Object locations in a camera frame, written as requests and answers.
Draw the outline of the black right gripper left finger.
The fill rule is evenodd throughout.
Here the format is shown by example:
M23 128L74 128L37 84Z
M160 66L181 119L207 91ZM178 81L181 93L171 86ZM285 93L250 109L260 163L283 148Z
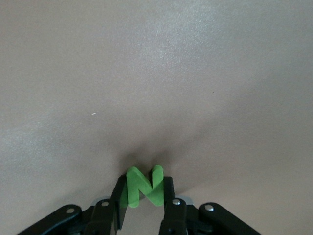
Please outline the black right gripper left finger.
M88 209L68 204L24 229L21 235L115 235L122 228L126 209L126 175L119 177L110 197L96 200Z

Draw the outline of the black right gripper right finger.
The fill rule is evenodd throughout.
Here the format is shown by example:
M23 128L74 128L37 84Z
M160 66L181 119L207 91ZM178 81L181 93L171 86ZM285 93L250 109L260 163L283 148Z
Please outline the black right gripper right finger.
M259 232L221 205L207 202L196 208L176 197L172 177L165 177L164 218L160 235L258 235Z

